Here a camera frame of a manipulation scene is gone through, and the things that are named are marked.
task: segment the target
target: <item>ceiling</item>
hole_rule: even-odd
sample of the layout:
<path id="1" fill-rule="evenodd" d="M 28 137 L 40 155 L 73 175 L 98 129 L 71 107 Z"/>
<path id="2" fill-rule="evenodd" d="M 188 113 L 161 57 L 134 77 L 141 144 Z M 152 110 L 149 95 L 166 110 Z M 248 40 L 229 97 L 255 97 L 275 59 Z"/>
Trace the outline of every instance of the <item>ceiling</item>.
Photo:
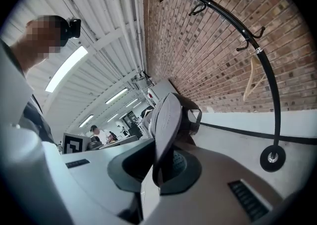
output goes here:
<path id="1" fill-rule="evenodd" d="M 142 93 L 131 82 L 138 72 L 146 68 L 143 0 L 136 2 L 21 0 L 12 11 L 1 34 L 8 45 L 19 38 L 28 21 L 39 15 L 54 14 L 65 19 L 77 17 L 82 20 L 80 38 L 70 39 L 59 54 L 50 55 L 27 75 L 27 81 L 34 88 L 34 95 L 51 126 L 55 142 L 59 143 L 66 131 L 85 134 L 91 124 L 105 125 L 115 114 L 120 117 L 131 110 L 133 106 L 126 108 L 126 105 L 134 99 L 144 100 Z M 84 46 L 88 54 L 68 72 L 53 93 L 46 92 L 50 79 L 80 46 Z M 128 91 L 112 103 L 105 104 L 124 88 Z M 92 120 L 79 128 L 91 114 L 94 115 Z"/>

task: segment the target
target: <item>fluorescent light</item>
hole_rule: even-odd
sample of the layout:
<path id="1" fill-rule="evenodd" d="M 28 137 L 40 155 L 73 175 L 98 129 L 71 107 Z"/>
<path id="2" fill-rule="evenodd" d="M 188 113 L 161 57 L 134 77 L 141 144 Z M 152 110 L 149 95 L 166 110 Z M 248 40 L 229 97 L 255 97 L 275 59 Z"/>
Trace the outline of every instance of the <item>fluorescent light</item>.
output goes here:
<path id="1" fill-rule="evenodd" d="M 116 116 L 118 116 L 118 114 L 114 115 L 112 118 L 110 118 L 107 122 L 109 122 L 110 120 L 114 119 Z"/>
<path id="2" fill-rule="evenodd" d="M 86 118 L 86 120 L 79 127 L 83 127 L 89 120 L 93 118 L 93 116 L 94 115 L 90 115 L 88 118 Z"/>
<path id="3" fill-rule="evenodd" d="M 108 101 L 106 101 L 106 104 L 111 103 L 114 99 L 116 99 L 118 96 L 122 95 L 124 92 L 126 92 L 128 89 L 125 88 L 122 91 L 120 91 L 118 94 L 116 94 L 114 97 L 110 98 Z"/>
<path id="4" fill-rule="evenodd" d="M 64 78 L 64 76 L 70 71 L 70 69 L 83 58 L 88 53 L 84 47 L 79 47 L 70 57 L 61 65 L 57 70 L 56 74 L 53 76 L 48 86 L 46 87 L 47 92 L 53 92 L 59 82 Z"/>
<path id="5" fill-rule="evenodd" d="M 133 103 L 136 102 L 137 100 L 138 100 L 138 98 L 135 99 L 134 101 L 130 102 L 126 107 L 129 107 L 131 104 L 133 104 Z"/>
<path id="6" fill-rule="evenodd" d="M 124 114 L 122 117 L 119 117 L 119 119 L 122 119 L 125 115 L 127 115 L 127 113 L 126 113 L 126 114 Z"/>
<path id="7" fill-rule="evenodd" d="M 139 105 L 140 103 L 142 103 L 142 102 L 139 102 L 137 105 Z M 137 107 L 137 105 L 136 105 L 136 106 L 134 106 L 133 108 Z"/>

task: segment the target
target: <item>brick wall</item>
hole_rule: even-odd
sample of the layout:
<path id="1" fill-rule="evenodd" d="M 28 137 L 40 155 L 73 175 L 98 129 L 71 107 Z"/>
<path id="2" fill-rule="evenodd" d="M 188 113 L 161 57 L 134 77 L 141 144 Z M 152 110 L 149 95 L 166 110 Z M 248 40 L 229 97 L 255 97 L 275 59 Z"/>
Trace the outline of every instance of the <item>brick wall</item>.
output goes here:
<path id="1" fill-rule="evenodd" d="M 291 0 L 214 0 L 230 10 L 254 34 L 273 67 L 282 111 L 317 109 L 317 57 L 309 29 Z M 250 76 L 250 54 L 237 52 L 246 42 L 211 9 L 188 16 L 195 0 L 144 0 L 148 72 L 169 78 L 180 94 L 203 111 L 273 111 L 268 82 L 243 101 Z M 255 81 L 263 76 L 256 69 Z"/>

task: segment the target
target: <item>white floor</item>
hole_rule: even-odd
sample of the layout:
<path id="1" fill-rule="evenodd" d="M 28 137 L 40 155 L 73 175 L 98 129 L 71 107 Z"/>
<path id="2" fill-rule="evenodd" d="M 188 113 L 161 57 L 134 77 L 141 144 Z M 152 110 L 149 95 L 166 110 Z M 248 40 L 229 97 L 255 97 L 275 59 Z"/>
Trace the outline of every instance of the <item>white floor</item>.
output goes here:
<path id="1" fill-rule="evenodd" d="M 193 136 L 197 146 L 225 154 L 266 180 L 286 198 L 303 186 L 317 157 L 317 146 L 280 141 L 286 153 L 286 162 L 277 172 L 264 171 L 260 165 L 261 152 L 273 144 L 273 140 L 246 136 L 200 126 Z M 159 202 L 159 189 L 152 181 L 152 170 L 142 183 L 141 190 L 144 218 L 155 209 Z"/>

